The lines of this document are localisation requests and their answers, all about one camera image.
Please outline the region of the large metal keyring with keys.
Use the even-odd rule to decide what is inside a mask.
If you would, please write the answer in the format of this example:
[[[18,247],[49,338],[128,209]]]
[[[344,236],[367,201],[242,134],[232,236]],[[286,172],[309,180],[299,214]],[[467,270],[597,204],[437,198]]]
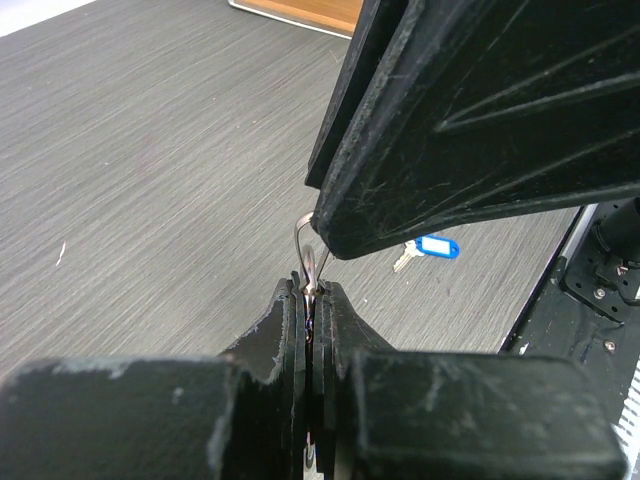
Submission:
[[[305,330],[305,397],[307,440],[304,463],[315,468],[325,479],[334,477],[335,415],[329,401],[335,395],[331,366],[328,290],[321,280],[329,250],[317,255],[313,247],[301,241],[302,230],[311,224],[311,212],[302,215],[294,226],[294,242],[299,258],[301,278],[299,290],[303,302]]]

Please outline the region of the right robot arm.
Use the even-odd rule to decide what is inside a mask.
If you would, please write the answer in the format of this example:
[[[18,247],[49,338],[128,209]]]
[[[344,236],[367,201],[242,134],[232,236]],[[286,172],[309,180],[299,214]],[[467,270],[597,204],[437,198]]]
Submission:
[[[639,258],[635,1],[367,1],[309,161],[351,260],[455,226],[612,201]]]

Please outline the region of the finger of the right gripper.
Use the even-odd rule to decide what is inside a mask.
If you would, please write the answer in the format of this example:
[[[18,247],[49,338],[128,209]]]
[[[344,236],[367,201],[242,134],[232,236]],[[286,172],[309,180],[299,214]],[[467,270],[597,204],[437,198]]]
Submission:
[[[639,192],[635,1],[400,1],[312,228],[339,259]]]
[[[305,184],[319,189],[400,22],[400,0],[366,0],[308,164]]]

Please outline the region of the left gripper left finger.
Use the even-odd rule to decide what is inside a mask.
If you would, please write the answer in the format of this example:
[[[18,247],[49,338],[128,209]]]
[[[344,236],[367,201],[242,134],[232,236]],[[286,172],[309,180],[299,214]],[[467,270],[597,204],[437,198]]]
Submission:
[[[1,387],[5,479],[299,479],[297,281],[215,356],[47,358]]]

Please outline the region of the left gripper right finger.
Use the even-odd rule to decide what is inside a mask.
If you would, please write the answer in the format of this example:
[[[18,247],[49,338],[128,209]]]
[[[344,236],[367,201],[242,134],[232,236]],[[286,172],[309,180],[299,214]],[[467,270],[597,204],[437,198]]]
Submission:
[[[327,479],[621,479],[627,461],[576,363],[401,351],[326,282],[313,439]]]

